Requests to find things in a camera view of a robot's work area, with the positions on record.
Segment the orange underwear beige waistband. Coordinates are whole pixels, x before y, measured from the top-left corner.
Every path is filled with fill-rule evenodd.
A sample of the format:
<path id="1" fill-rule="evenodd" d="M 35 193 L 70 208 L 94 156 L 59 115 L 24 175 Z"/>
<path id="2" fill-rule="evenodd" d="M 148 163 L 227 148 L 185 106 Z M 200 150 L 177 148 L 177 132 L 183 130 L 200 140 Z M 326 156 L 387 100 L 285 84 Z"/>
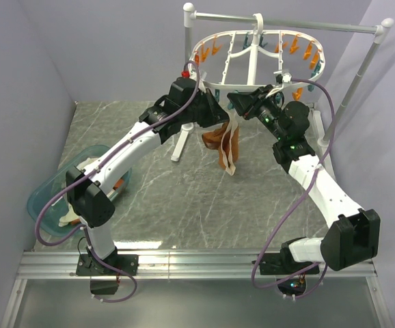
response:
<path id="1" fill-rule="evenodd" d="M 218 164 L 230 176 L 234 175 L 239 159 L 239 131 L 239 123 L 231 113 L 219 128 L 202 134 L 205 147 L 218 152 Z"/>

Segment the white oval clip hanger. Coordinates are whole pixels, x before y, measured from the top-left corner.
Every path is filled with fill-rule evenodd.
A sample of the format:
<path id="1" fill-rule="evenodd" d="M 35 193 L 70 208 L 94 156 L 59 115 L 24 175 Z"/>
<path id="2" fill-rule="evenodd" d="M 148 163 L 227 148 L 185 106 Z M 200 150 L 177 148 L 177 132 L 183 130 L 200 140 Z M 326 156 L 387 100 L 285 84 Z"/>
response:
<path id="1" fill-rule="evenodd" d="M 289 53 L 292 55 L 299 50 L 297 42 L 300 38 L 308 41 L 308 47 L 305 50 L 303 59 L 311 59 L 309 69 L 311 70 L 311 77 L 306 80 L 296 80 L 292 77 L 291 86 L 285 89 L 298 88 L 310 90 L 311 87 L 316 86 L 317 80 L 322 76 L 325 69 L 325 55 L 322 44 L 312 36 L 301 33 L 298 31 L 291 30 L 270 30 L 264 28 L 264 19 L 260 13 L 254 14 L 252 18 L 252 30 L 232 30 L 214 33 L 203 39 L 201 39 L 195 46 L 191 46 L 191 32 L 194 26 L 194 21 L 202 19 L 211 21 L 235 21 L 235 17 L 225 17 L 212 14 L 203 14 L 195 10 L 184 11 L 184 27 L 185 27 L 185 58 L 193 60 L 197 65 L 204 63 L 208 56 L 216 55 L 220 46 L 217 45 L 217 39 L 219 37 L 231 37 L 229 42 L 229 48 L 227 51 L 227 57 L 225 60 L 225 66 L 222 71 L 221 81 L 213 83 L 205 80 L 205 86 L 214 90 L 224 91 L 238 91 L 248 92 L 253 91 L 260 86 L 256 83 L 256 75 L 258 71 L 258 56 L 260 54 L 265 57 L 275 59 L 277 61 L 277 71 L 285 70 L 284 68 L 284 49 L 286 43 L 284 38 L 286 36 L 292 36 L 293 41 L 289 49 Z M 248 71 L 247 81 L 245 84 L 228 84 L 226 78 L 228 75 L 230 63 L 233 59 L 248 55 Z"/>

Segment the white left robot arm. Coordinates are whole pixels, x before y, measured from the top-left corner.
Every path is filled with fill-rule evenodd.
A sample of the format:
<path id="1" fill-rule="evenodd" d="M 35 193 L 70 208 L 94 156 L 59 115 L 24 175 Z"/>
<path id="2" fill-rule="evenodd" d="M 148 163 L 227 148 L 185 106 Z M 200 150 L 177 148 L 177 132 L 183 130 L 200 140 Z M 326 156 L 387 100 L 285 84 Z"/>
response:
<path id="1" fill-rule="evenodd" d="M 116 145 L 83 169 L 66 172 L 70 187 L 67 199 L 86 226 L 91 250 L 96 254 L 92 266 L 100 274 L 112 273 L 117 265 L 109 222 L 115 206 L 107 196 L 116 182 L 138 160 L 179 133 L 182 125 L 196 123 L 208 128 L 228 120 L 210 90 L 196 89 L 195 80 L 179 77 L 168 94 L 148 107 Z"/>

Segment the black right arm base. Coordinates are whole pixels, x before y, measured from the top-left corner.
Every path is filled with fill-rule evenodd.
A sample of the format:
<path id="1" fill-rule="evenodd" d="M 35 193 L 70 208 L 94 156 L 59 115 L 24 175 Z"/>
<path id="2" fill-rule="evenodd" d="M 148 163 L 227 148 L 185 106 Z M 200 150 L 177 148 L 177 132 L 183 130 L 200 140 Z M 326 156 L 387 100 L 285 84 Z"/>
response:
<path id="1" fill-rule="evenodd" d="M 256 273 L 260 275 L 316 275 L 320 273 L 317 265 L 312 262 L 295 262 L 290 252 L 265 253 L 258 263 Z"/>

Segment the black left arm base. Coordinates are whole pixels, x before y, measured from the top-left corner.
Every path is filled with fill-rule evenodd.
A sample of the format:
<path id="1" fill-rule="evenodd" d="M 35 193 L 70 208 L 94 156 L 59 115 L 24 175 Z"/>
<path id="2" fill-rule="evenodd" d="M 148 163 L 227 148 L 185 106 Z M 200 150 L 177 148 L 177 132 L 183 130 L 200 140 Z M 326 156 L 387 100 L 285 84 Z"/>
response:
<path id="1" fill-rule="evenodd" d="M 139 256 L 137 254 L 118 254 L 110 259 L 106 259 L 106 266 L 101 264 L 92 254 L 81 254 L 78 259 L 76 276 L 106 276 L 119 275 L 112 267 L 135 276 L 139 266 Z"/>

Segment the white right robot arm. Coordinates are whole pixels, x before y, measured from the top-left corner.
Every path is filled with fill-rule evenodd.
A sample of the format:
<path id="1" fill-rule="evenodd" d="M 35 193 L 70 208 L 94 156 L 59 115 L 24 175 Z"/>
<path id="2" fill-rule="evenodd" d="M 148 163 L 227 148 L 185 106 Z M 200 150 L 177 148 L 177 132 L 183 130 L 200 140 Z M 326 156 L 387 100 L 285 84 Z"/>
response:
<path id="1" fill-rule="evenodd" d="M 334 271 L 377 256 L 381 219 L 353 201 L 323 167 L 305 138 L 310 125 L 309 108 L 291 101 L 284 108 L 267 94 L 271 86 L 253 92 L 230 92 L 228 99 L 246 120 L 258 119 L 276 138 L 275 160 L 307 192 L 324 217 L 328 231 L 323 238 L 300 237 L 282 244 L 279 254 L 262 260 L 277 274 L 295 273 L 314 262 Z"/>

